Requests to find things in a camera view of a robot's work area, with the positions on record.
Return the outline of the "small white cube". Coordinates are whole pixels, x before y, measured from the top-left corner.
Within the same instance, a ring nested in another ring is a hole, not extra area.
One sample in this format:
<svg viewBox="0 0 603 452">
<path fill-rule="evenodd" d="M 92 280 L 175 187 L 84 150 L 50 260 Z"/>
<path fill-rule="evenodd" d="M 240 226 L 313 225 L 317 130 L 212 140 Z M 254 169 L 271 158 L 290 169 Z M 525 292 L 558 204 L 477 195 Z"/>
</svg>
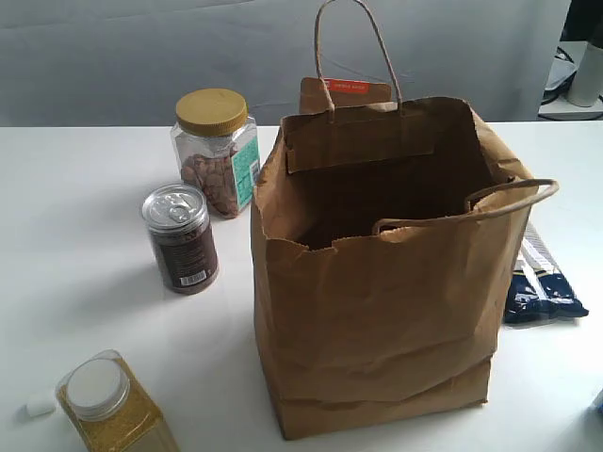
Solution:
<svg viewBox="0 0 603 452">
<path fill-rule="evenodd" d="M 31 395 L 25 403 L 25 411 L 30 418 L 51 414 L 57 409 L 57 400 L 52 390 L 44 390 Z"/>
</svg>

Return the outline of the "brown pouch orange label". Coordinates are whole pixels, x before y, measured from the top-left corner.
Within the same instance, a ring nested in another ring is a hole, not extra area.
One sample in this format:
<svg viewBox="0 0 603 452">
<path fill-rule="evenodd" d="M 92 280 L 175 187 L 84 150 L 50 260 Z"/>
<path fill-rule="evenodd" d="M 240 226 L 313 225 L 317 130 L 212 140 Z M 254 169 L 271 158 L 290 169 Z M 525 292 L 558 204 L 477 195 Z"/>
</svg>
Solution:
<svg viewBox="0 0 603 452">
<path fill-rule="evenodd" d="M 384 103 L 392 98 L 392 88 L 385 83 L 332 78 L 325 82 L 335 107 Z M 300 86 L 299 112 L 321 113 L 328 109 L 328 105 L 322 82 L 315 77 L 304 77 Z"/>
</svg>

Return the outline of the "dark brown pull-tab can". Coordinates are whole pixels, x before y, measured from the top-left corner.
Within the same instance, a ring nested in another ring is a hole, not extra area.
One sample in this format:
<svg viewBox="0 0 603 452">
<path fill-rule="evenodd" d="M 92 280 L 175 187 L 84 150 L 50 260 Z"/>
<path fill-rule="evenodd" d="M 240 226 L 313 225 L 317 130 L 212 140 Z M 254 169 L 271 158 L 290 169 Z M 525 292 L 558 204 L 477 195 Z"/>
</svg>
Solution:
<svg viewBox="0 0 603 452">
<path fill-rule="evenodd" d="M 162 186 L 141 206 L 164 285 L 184 295 L 199 293 L 218 275 L 219 261 L 203 192 L 184 184 Z"/>
</svg>

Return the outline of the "yellow grain jar white lid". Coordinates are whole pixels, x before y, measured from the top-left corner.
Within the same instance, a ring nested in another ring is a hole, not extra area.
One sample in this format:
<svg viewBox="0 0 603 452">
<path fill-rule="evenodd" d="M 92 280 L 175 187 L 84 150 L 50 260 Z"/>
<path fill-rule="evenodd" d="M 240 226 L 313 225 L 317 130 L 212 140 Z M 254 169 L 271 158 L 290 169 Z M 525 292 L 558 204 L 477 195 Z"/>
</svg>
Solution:
<svg viewBox="0 0 603 452">
<path fill-rule="evenodd" d="M 88 451 L 180 449 L 162 411 L 114 349 L 65 375 L 56 397 Z"/>
</svg>

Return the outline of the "white cylinder in background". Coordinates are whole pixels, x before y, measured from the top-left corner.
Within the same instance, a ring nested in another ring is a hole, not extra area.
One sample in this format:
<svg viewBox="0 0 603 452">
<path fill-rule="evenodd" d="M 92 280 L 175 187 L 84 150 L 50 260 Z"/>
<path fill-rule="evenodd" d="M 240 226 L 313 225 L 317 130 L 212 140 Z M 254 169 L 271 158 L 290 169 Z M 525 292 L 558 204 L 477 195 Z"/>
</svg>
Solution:
<svg viewBox="0 0 603 452">
<path fill-rule="evenodd" d="M 593 106 L 602 92 L 602 70 L 602 48 L 588 43 L 567 93 L 567 100 L 580 107 Z"/>
</svg>

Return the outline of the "dark blue pasta package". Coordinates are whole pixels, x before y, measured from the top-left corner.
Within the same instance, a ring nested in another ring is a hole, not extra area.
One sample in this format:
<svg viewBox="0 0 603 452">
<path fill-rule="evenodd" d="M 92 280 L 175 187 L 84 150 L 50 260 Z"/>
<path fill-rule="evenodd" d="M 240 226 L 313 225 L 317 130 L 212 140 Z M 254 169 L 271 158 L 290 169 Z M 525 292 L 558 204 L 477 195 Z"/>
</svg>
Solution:
<svg viewBox="0 0 603 452">
<path fill-rule="evenodd" d="M 541 236 L 528 223 L 515 260 L 503 323 L 527 325 L 588 314 Z"/>
</svg>

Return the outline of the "clear almond jar gold lid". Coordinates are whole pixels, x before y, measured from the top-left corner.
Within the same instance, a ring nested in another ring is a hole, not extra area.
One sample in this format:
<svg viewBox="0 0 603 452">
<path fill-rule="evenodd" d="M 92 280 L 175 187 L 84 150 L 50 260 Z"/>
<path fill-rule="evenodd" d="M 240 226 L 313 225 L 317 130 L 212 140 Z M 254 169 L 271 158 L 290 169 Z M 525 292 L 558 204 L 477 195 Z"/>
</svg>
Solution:
<svg viewBox="0 0 603 452">
<path fill-rule="evenodd" d="M 199 89 L 175 107 L 171 142 L 184 183 L 198 187 L 224 218 L 249 204 L 260 170 L 255 119 L 230 89 Z"/>
</svg>

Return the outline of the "brown paper bag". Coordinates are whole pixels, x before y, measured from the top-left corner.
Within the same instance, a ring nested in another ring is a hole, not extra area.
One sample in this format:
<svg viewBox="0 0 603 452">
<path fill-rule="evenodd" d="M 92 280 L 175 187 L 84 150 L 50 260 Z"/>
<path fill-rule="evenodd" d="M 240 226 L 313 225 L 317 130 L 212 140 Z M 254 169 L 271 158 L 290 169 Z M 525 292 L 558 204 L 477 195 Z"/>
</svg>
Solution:
<svg viewBox="0 0 603 452">
<path fill-rule="evenodd" d="M 251 247 L 284 438 L 485 403 L 530 210 L 558 187 L 460 99 L 283 118 Z"/>
</svg>

